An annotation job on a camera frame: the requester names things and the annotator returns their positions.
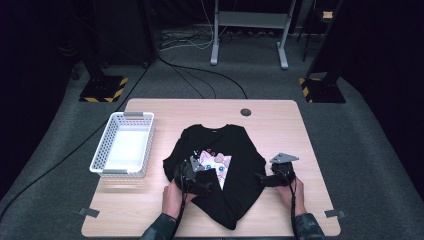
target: gray carpet floor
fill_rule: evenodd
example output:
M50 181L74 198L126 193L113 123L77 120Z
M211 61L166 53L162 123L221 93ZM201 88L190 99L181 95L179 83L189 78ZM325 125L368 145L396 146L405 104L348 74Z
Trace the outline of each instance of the gray carpet floor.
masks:
M314 51L303 62L304 39L298 43L296 37L287 40L287 71L279 67L278 39L269 37L221 44L217 66L209 65L211 47L178 47L159 54L173 64L224 74L242 86L250 99L297 102L334 208L347 214L339 219L341 234L330 239L424 239L423 201L361 95L339 79L345 104L305 101L299 78L305 76ZM80 79L69 81L49 131L0 202L3 210L17 193L43 176L9 207L1 220L0 239L85 238L81 234L84 217L78 211L90 206L99 180L89 165L104 123L111 113L123 111L128 99L244 98L241 89L225 77L188 70L194 78L180 71L184 80L155 60L148 69L104 69L107 75L128 77L122 96L114 103L84 103L78 101L79 94L89 75L82 64L76 69Z

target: table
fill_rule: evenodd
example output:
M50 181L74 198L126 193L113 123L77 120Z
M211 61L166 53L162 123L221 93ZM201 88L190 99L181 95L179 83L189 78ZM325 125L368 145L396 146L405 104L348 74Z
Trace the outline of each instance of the table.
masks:
M245 117L241 109L249 109ZM161 211L164 186L162 168L183 129L201 123L219 128L225 124L243 126L258 152L267 160L279 152L299 157L293 162L305 184L305 205L328 236L340 233L337 218L326 218L333 206L296 102L290 100L228 99L131 99L126 112L153 112L155 135L144 178L100 178L90 208L96 218L86 216L82 234L87 237L141 236ZM234 231L216 223L194 204L184 212L176 237L260 237L293 236L290 213L274 189L266 188Z
M289 11L285 14L236 12L220 11L219 0L215 0L211 65L218 64L219 26L275 28L284 29L280 42L277 42L277 49L278 56L280 57L280 66L282 69L287 70L289 65L287 62L286 52L284 51L284 45L286 43L295 5L296 0L290 0Z

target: person's hand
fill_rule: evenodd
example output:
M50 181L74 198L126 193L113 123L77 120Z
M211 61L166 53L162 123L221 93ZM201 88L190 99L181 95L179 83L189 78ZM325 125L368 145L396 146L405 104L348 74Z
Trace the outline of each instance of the person's hand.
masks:
M191 200L195 197L197 197L197 195L188 193L186 204L191 202ZM175 181L172 180L171 183L163 189L162 213L177 219L180 214L181 198L181 190L178 188L177 184L175 184Z
M295 206L295 216L306 213L305 208L305 196L303 194L303 182L300 181L297 177L291 183L293 191L295 191L296 196L296 206ZM281 199L286 207L291 209L291 201L292 201L292 192L289 186L278 186L275 187L277 192L280 194Z

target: black t-shirt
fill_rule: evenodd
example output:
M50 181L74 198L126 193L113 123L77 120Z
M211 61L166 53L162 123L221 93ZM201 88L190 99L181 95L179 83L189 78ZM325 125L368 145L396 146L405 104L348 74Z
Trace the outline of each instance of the black t-shirt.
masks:
M257 152L243 127L226 125L209 129L197 124L182 132L171 155L163 161L169 181L174 177L175 166L189 160L194 153L203 154L203 159L216 159L218 163L215 167L219 165L219 170L212 168L197 173L198 181L212 182L212 187L207 197L197 197L193 203L216 222L234 230L237 221L263 191L255 173L266 175L265 159ZM227 170L222 189L218 180L221 170Z

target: white plastic basket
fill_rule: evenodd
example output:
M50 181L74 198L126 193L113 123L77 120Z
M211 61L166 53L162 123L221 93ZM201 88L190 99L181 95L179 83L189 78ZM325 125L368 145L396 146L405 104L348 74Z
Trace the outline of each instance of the white plastic basket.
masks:
M90 171L102 177L144 177L154 134L151 112L112 113Z

